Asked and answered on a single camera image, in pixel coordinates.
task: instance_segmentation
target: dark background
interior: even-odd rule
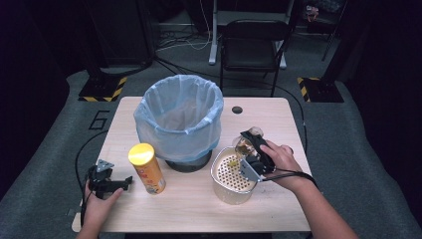
[[[350,4],[357,6],[361,2],[364,0]],[[385,169],[399,183],[420,225],[421,7],[417,0],[377,4],[370,9],[373,14],[365,25],[369,31],[362,54],[350,53],[348,58],[332,63],[336,68],[345,68],[350,58],[355,58],[352,60],[357,67],[345,84],[361,112],[368,140]],[[368,11],[350,9],[353,11],[347,14],[346,22],[358,19],[359,11]],[[62,109],[69,93],[66,77],[84,70],[87,58],[106,67],[106,57],[81,1],[8,0],[0,2],[0,11],[3,197]],[[362,25],[350,25],[343,31],[356,28],[364,29]],[[85,39],[89,55],[81,51],[84,46],[76,36]]]

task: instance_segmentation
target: trash can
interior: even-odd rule
[[[215,83],[193,75],[158,81],[143,96],[133,116],[140,142],[181,172],[201,169],[221,134],[224,101]]]

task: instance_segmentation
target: potato chip can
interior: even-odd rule
[[[128,158],[148,193],[155,195],[164,190],[165,180],[152,145],[149,143],[135,145],[130,149]]]

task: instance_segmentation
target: strainer basket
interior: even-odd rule
[[[228,204],[246,202],[257,184],[240,175],[239,169],[240,158],[233,146],[221,150],[211,167],[214,192],[220,200]]]

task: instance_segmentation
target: hazard tape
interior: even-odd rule
[[[121,94],[124,83],[126,83],[127,78],[123,78],[118,82],[118,85],[112,94],[112,97],[79,97],[79,101],[82,102],[115,102],[118,99],[118,96]]]
[[[305,102],[310,102],[310,95],[308,94],[308,90],[305,87],[305,80],[313,80],[319,81],[319,78],[298,78],[299,87],[301,88],[302,96],[304,97]]]

